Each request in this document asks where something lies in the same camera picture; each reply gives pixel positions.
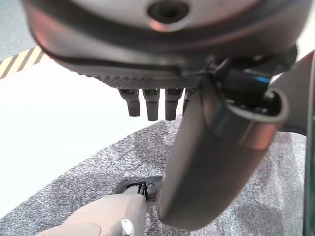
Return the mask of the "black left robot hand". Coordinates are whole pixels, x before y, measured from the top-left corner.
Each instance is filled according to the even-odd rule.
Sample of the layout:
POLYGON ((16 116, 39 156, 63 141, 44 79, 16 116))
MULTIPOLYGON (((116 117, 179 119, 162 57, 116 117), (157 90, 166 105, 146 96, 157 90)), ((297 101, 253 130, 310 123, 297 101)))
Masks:
POLYGON ((169 226, 200 229, 235 199, 276 132, 311 135, 314 55, 297 60, 310 0, 25 0, 58 64, 116 88, 129 115, 183 118, 159 186, 169 226))

